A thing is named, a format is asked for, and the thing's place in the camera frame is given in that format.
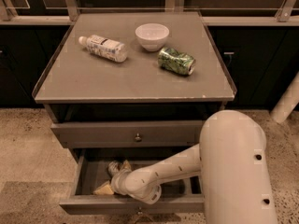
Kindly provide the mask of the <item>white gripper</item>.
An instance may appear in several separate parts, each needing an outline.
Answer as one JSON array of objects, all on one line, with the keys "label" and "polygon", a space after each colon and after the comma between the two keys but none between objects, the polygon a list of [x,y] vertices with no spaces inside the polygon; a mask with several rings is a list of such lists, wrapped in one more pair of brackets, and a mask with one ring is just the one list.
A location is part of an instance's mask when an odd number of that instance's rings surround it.
[{"label": "white gripper", "polygon": [[127,195],[128,191],[125,187],[125,180],[127,176],[132,172],[131,164],[128,160],[125,160],[121,165],[121,170],[118,171],[111,179],[93,191],[94,195],[113,195],[114,191],[120,195]]}]

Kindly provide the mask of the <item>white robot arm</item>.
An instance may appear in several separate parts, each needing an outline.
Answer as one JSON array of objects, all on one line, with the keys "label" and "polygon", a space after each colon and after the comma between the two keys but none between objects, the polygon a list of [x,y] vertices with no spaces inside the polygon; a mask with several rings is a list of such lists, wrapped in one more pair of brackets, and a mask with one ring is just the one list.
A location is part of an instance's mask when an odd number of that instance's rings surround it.
[{"label": "white robot arm", "polygon": [[224,110],[204,124],[199,144],[133,170],[112,162],[98,194],[160,201],[163,183],[200,176],[206,224],[299,224],[299,74],[269,116]]}]

